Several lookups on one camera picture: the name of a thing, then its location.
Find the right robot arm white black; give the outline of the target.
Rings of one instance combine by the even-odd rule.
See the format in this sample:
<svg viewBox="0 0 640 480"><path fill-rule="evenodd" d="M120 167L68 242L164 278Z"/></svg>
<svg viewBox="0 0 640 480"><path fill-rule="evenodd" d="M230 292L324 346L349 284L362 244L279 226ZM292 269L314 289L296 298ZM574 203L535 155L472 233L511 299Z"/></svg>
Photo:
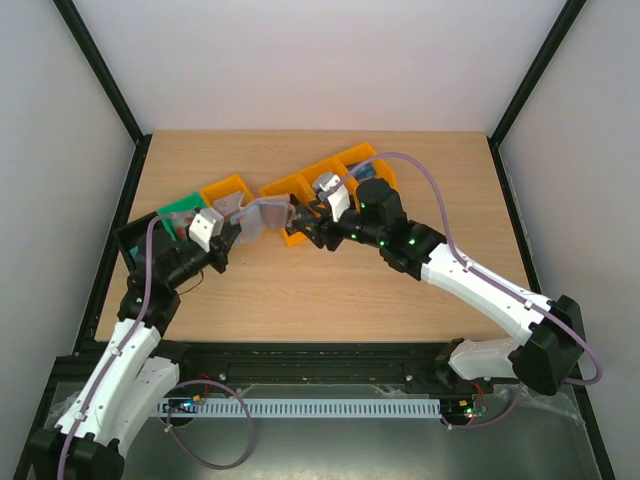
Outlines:
<svg viewBox="0 0 640 480"><path fill-rule="evenodd" d="M511 378L551 396L584 351L571 329L581 317L574 300L520 288L452 251L443 234L407 217L399 193L383 179L361 183L354 196L340 187L327 199L296 204L291 226L329 251L345 240L375 247L392 269L449 292L505 331L503 339L446 345L436 379L447 391L480 378Z"/></svg>

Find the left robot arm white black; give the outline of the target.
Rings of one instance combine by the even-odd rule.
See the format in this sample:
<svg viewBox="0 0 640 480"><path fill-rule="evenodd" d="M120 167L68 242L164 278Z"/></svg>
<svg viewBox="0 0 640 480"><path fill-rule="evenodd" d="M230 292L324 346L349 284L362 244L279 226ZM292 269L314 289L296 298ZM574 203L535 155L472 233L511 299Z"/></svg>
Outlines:
<svg viewBox="0 0 640 480"><path fill-rule="evenodd" d="M29 441L38 479L119 479L140 430L177 386L186 346L161 340L180 305L179 287L206 267L225 271L241 232L211 209L196 212L174 241L161 216L128 226L137 252L113 333L88 380L55 424Z"/></svg>

